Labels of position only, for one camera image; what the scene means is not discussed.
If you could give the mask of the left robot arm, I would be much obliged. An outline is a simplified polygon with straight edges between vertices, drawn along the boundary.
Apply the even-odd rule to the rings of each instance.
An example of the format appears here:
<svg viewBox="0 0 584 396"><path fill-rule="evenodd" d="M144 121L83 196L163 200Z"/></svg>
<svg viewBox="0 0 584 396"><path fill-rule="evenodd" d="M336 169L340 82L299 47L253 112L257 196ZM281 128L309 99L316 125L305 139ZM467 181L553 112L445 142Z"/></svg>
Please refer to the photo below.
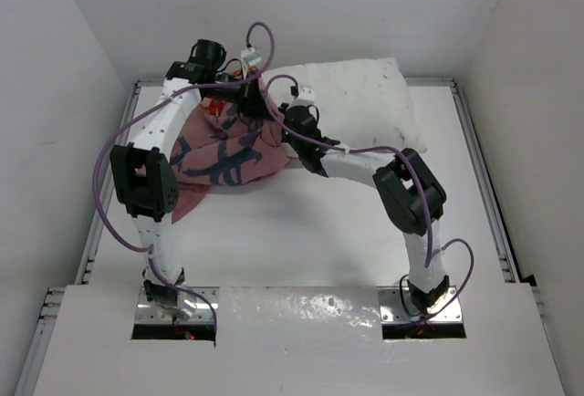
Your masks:
<svg viewBox="0 0 584 396"><path fill-rule="evenodd" d="M146 297L168 312L198 301L184 284L171 231L180 191L170 164L173 145L205 94L240 104L258 86L262 58L255 47L241 51L242 75L237 79L220 73L225 57L219 43L198 40L187 60L171 64L159 101L138 117L141 128L109 153L116 196L138 231L141 243L136 250L146 258Z"/></svg>

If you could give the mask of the white pillow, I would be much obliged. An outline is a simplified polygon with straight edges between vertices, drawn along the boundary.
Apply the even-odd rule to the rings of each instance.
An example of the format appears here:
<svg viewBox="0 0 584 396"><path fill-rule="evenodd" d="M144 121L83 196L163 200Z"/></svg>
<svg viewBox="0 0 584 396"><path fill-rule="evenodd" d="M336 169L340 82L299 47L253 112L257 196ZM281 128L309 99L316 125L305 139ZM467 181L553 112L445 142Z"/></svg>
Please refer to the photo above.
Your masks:
<svg viewBox="0 0 584 396"><path fill-rule="evenodd" d="M414 117L405 77L393 57L309 63L268 70L314 91L322 134L353 148L392 146L428 150Z"/></svg>

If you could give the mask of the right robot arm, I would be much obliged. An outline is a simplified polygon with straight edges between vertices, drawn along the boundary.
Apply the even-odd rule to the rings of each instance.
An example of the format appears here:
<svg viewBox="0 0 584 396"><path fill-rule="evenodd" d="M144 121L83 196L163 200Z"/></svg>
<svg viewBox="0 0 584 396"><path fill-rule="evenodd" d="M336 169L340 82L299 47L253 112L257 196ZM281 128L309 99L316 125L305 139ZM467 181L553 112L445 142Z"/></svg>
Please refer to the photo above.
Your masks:
<svg viewBox="0 0 584 396"><path fill-rule="evenodd" d="M402 233L409 261L413 305L427 315L450 286L438 237L446 193L420 154L405 148L372 147L354 152L324 137L309 106L283 104L284 141L303 166L326 178L358 182L375 189L391 223Z"/></svg>

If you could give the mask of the red and pink pillowcase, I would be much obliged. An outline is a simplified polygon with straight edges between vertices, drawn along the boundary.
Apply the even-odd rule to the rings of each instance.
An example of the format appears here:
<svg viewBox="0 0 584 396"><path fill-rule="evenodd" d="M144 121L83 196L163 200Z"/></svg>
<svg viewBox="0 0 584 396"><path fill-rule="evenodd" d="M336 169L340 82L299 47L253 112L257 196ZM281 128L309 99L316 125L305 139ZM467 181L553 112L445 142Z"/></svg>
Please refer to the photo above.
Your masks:
<svg viewBox="0 0 584 396"><path fill-rule="evenodd" d="M213 187L260 181L289 162L277 123L243 118L233 103L203 99L183 125L169 159L180 185L172 221L184 218Z"/></svg>

